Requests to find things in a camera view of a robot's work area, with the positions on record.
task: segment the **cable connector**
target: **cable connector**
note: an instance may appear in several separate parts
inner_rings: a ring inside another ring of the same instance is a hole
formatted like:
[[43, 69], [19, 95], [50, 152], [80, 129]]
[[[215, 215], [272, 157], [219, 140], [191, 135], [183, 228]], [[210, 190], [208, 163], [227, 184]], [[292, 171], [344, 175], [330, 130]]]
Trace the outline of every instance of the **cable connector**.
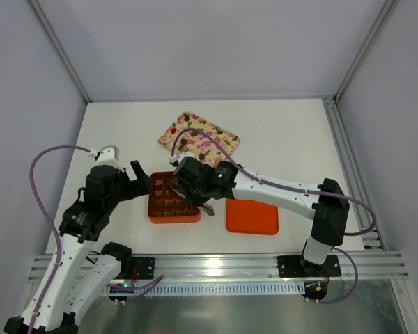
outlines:
[[169, 157], [169, 163], [176, 167], [185, 157], [194, 157], [194, 154], [191, 152], [181, 152], [180, 154], [171, 155]]
[[98, 151], [95, 150], [94, 148], [91, 148], [90, 149], [90, 152], [88, 152], [87, 155], [89, 157], [96, 158], [98, 156]]

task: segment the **metal base plate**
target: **metal base plate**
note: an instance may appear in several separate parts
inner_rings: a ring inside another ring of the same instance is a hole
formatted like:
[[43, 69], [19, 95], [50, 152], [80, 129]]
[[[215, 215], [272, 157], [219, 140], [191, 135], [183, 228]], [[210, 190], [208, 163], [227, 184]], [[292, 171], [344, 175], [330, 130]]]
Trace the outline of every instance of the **metal base plate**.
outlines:
[[[329, 277], [342, 276], [341, 266], [336, 255], [328, 255], [325, 261], [325, 267], [328, 268]], [[310, 277], [300, 265], [300, 255], [282, 255], [277, 257], [277, 268], [281, 278], [299, 278]]]

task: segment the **metal extrusion bar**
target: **metal extrusion bar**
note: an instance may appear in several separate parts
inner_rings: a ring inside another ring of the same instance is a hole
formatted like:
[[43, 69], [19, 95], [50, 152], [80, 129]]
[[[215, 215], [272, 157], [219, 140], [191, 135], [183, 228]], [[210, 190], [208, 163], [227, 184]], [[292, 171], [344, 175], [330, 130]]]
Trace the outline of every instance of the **metal extrusion bar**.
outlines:
[[[332, 280], [354, 279], [354, 271], [348, 259], [338, 255], [342, 277]], [[270, 282], [270, 281], [305, 281], [308, 278], [279, 278], [277, 256], [296, 255], [295, 253], [259, 253], [259, 254], [210, 254], [210, 255], [142, 255], [155, 258], [155, 276], [164, 275], [164, 281], [173, 282]], [[350, 252], [356, 262], [359, 278], [392, 279], [408, 278], [407, 270], [399, 252], [367, 250]], [[28, 283], [42, 280], [51, 259], [50, 255], [37, 256], [33, 263]], [[92, 265], [85, 262], [77, 279], [83, 278]]]
[[361, 64], [365, 61], [365, 58], [369, 54], [372, 46], [375, 44], [376, 40], [381, 34], [382, 29], [387, 23], [387, 20], [390, 18], [390, 15], [392, 15], [398, 2], [399, 0], [386, 0], [384, 5], [382, 6], [380, 12], [378, 13], [378, 16], [375, 18], [369, 32], [367, 33], [363, 43], [361, 44], [359, 51], [353, 59], [351, 66], [348, 68], [348, 71], [345, 77], [343, 78], [341, 85], [339, 85], [337, 94], [334, 98], [336, 101], [341, 100], [343, 94], [349, 87]]
[[54, 29], [52, 28], [51, 24], [49, 23], [49, 20], [47, 16], [45, 15], [42, 6], [40, 5], [38, 0], [27, 0], [30, 9], [32, 9], [34, 15], [36, 16], [37, 20], [39, 21], [42, 29], [47, 34], [47, 37], [49, 38], [49, 41], [54, 47], [54, 51], [57, 53], [57, 56], [59, 57], [59, 60], [62, 62], [62, 64], [65, 66], [65, 69], [67, 73], [70, 75], [70, 78], [72, 79], [73, 83], [76, 86], [76, 89], [79, 91], [79, 94], [84, 99], [85, 103], [90, 103], [91, 99], [88, 96], [88, 93], [86, 92], [86, 89], [84, 85], [81, 82], [81, 79], [79, 78], [79, 75], [76, 73], [75, 68], [73, 67], [70, 59], [68, 58], [68, 55], [65, 52], [65, 49], [63, 48], [60, 40], [57, 38], [56, 33], [54, 32]]
[[[371, 204], [340, 110], [333, 100], [324, 99], [323, 104], [350, 195]], [[353, 207], [360, 228], [367, 228], [369, 226], [369, 221], [371, 220], [370, 214], [363, 207], [357, 205], [354, 205]], [[377, 231], [377, 233], [378, 237], [373, 236], [371, 238], [371, 243], [368, 242], [368, 235], [363, 236], [366, 248], [384, 248], [379, 231]]]

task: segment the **black mounting bracket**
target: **black mounting bracket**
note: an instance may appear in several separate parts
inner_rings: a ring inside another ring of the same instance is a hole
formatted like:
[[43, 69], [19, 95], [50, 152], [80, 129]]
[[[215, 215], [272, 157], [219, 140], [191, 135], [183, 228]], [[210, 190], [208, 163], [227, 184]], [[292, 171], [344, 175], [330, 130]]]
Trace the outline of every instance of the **black mounting bracket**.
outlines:
[[[301, 255], [281, 255], [277, 257], [277, 268], [280, 278], [315, 277], [308, 275], [300, 265]], [[329, 277], [342, 276], [341, 265], [337, 255], [327, 255], [324, 268], [328, 269]], [[318, 273], [318, 277], [325, 277], [325, 272]]]
[[136, 272], [137, 280], [152, 280], [155, 274], [155, 258], [154, 257], [132, 257], [132, 270], [123, 277], [126, 280], [133, 279]]

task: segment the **orange silicone mold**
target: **orange silicone mold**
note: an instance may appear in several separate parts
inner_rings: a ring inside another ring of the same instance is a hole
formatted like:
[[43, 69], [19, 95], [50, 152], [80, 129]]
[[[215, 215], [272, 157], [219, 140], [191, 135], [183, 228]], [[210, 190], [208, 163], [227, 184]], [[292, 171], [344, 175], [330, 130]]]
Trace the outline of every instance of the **orange silicone mold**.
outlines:
[[200, 210], [191, 207], [185, 198], [170, 189], [169, 184], [176, 183], [173, 172], [156, 172], [150, 177], [152, 190], [148, 196], [147, 215], [152, 223], [196, 223], [200, 220]]

